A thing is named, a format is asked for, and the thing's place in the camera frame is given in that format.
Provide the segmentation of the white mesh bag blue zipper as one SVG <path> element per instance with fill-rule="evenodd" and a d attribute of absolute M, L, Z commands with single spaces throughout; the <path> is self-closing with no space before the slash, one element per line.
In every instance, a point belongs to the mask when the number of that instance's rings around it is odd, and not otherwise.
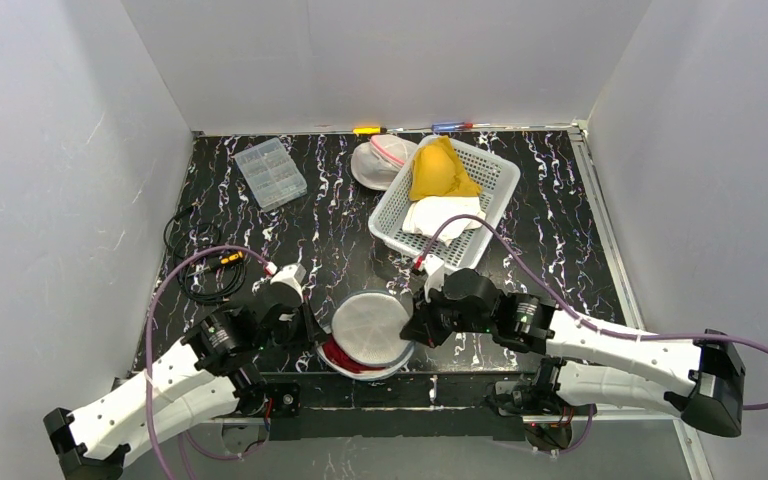
<path fill-rule="evenodd" d="M 386 379 L 406 367 L 414 354 L 415 344 L 399 336 L 410 316 L 410 309 L 388 292 L 353 293 L 334 311 L 329 339 L 353 360 L 378 370 L 350 373 L 328 361 L 322 346 L 316 348 L 317 355 L 329 368 L 347 378 L 367 382 Z"/>

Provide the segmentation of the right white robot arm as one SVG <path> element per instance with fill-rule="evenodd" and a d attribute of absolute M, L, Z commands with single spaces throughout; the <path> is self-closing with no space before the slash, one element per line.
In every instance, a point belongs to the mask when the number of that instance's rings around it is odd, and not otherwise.
<path fill-rule="evenodd" d="M 472 269 L 430 275 L 400 336 L 435 348 L 454 333 L 488 334 L 541 358 L 520 410 L 534 403 L 658 411 L 711 435 L 742 433 L 745 366 L 724 333 L 669 339 L 507 293 Z"/>

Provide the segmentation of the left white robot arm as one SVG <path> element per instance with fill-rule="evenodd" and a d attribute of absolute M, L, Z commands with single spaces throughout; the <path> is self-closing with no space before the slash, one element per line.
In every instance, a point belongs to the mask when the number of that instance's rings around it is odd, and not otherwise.
<path fill-rule="evenodd" d="M 118 479 L 147 450 L 204 421 L 239 413 L 294 415 L 281 404 L 297 388 L 271 387 L 254 364 L 264 350 L 308 350 L 328 336 L 294 288 L 269 286 L 251 303 L 226 303 L 196 322 L 155 359 L 75 410 L 56 408 L 43 424 L 67 479 Z"/>

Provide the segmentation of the red bra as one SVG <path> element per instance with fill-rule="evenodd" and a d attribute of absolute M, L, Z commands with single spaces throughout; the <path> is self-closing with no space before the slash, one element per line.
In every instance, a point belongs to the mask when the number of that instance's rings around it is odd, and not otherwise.
<path fill-rule="evenodd" d="M 378 367 L 371 367 L 353 360 L 333 339 L 329 339 L 322 345 L 322 351 L 328 361 L 350 373 L 360 374 L 378 370 Z"/>

